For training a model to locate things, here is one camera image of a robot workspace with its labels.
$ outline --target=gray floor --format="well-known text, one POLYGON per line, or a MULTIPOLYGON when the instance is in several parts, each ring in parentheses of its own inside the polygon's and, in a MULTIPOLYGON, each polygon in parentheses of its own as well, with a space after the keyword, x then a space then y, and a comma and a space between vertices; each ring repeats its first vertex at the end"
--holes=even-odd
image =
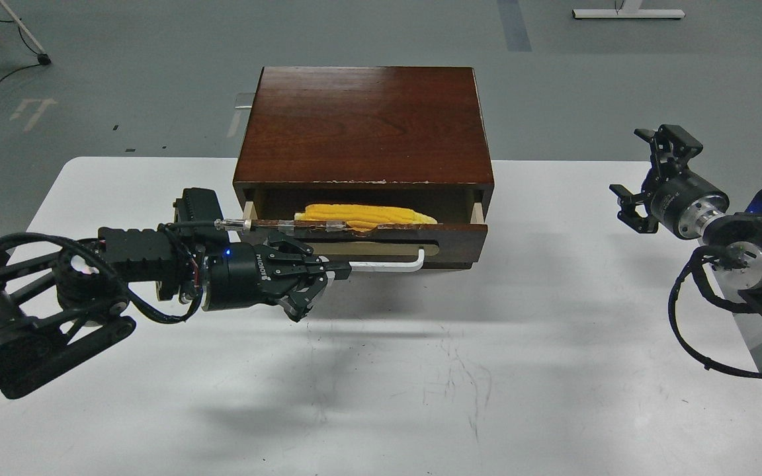
MULTIPOLYGON (((54 64, 0 86, 0 235, 27 227, 72 157, 235 156, 236 94, 266 65, 472 66, 493 159, 643 160, 635 127, 681 124, 705 146, 693 169, 732 209, 762 187, 754 0, 644 3, 681 21, 572 19, 608 0, 9 3, 54 64)), ((0 77, 33 62, 0 24, 0 77)))

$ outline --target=drawer front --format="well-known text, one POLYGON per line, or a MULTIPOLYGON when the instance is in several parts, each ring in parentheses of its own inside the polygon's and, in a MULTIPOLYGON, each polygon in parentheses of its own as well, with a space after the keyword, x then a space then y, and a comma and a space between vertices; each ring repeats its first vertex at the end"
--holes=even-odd
POLYGON ((425 249, 424 268, 471 268, 481 256, 487 225, 379 225, 367 232, 324 231, 289 225, 277 220, 252 220, 252 230, 242 236, 261 243, 273 230, 285 232, 314 247, 315 254, 331 261, 412 261, 425 249))

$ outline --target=wooden surface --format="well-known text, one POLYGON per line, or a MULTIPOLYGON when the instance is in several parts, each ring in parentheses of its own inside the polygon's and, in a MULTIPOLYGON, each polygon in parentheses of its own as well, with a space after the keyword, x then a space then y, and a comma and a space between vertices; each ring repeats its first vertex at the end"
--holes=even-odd
POLYGON ((264 67, 235 181, 492 190, 471 67, 264 67))

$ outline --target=robotic arm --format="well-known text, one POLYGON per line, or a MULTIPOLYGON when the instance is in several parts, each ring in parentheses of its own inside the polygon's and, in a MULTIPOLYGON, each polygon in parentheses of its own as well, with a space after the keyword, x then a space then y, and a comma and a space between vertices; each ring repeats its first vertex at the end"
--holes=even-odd
POLYGON ((618 196, 617 218, 638 233, 655 233, 658 224, 681 240, 701 238, 675 281, 669 295, 669 323, 679 343, 705 368, 741 377, 758 377, 762 373, 738 370, 713 361, 686 343, 677 327, 675 301, 681 283, 693 275, 702 296, 711 304, 733 313, 758 313, 762 316, 762 190, 754 196, 746 211, 727 214, 728 196, 690 171, 687 163, 702 151, 702 145, 680 126, 660 126, 654 130, 634 130, 635 135, 650 145, 651 169, 640 193, 633 194, 621 184, 612 184, 618 196), (646 216, 637 213, 645 207, 646 216), (710 263, 720 282, 737 290, 744 303, 715 296, 710 288, 704 265, 710 263))
POLYGON ((19 233, 0 238, 0 254, 47 241, 58 253, 0 266, 0 390, 21 398, 128 337, 136 322, 122 313, 133 303, 148 319, 179 323, 197 308, 281 305, 299 322, 333 280, 351 273, 347 262, 315 256, 308 245, 272 232, 262 245, 229 242, 227 229, 250 223, 224 220, 216 193, 185 189, 175 202, 175 222, 157 229, 100 228, 96 239, 19 233), (46 272, 12 293, 5 284, 46 272), (158 311, 128 288, 155 281, 161 301, 190 304, 182 316, 158 311), (56 287, 61 311, 27 316, 20 305, 56 287))

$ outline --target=corn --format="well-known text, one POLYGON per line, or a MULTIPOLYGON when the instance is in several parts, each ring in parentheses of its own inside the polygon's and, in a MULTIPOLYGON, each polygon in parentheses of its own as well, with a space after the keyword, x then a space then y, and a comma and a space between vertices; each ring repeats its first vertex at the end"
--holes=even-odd
POLYGON ((415 225, 428 223, 436 225, 432 217, 420 214, 410 208, 379 207, 375 205, 345 205, 312 203, 305 207, 304 213, 296 214, 297 220, 308 221, 345 221, 351 228, 358 231, 368 231, 382 223, 396 225, 415 225))

